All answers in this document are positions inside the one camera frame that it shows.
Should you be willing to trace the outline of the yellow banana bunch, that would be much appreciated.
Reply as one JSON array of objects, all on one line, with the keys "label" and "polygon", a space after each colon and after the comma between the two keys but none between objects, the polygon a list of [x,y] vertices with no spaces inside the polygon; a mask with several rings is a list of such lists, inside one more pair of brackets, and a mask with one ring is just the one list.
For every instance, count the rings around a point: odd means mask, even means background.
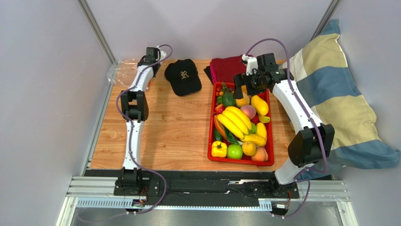
[{"label": "yellow banana bunch", "polygon": [[250,134],[252,122],[239,108],[229,106],[217,115],[217,120],[240,140]]}]

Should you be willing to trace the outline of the clear orange zip top bag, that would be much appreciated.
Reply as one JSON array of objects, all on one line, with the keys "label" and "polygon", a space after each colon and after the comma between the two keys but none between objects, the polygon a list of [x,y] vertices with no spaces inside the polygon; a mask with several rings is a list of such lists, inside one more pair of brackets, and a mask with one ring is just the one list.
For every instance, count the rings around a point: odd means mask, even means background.
[{"label": "clear orange zip top bag", "polygon": [[138,63],[139,59],[115,61],[106,76],[108,82],[118,88],[127,89],[138,73]]}]

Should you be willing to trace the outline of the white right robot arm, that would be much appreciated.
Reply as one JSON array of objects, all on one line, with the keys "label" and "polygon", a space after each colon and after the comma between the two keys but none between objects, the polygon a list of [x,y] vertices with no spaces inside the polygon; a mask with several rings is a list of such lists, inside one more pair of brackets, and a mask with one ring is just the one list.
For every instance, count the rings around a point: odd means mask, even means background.
[{"label": "white right robot arm", "polygon": [[288,146],[288,159],[268,181],[271,196],[281,197],[301,174],[315,170],[314,164],[319,161],[327,163],[335,130],[312,112],[289,69],[279,69],[273,53],[257,57],[242,55],[241,61],[246,71],[234,76],[233,97],[243,98],[242,86],[247,88],[250,96],[268,89],[284,107],[296,133]]}]

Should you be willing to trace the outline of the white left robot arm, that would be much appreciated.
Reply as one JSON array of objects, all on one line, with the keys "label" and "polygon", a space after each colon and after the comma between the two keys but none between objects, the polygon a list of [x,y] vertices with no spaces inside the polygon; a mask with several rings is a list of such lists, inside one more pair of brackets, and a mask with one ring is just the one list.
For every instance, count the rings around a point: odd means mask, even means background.
[{"label": "white left robot arm", "polygon": [[127,127],[124,162],[114,187],[116,196],[138,196],[144,191],[140,147],[144,124],[149,116],[145,91],[166,56],[166,52],[159,46],[147,47],[145,55],[137,64],[137,74],[132,84],[116,99],[117,110],[125,119]]}]

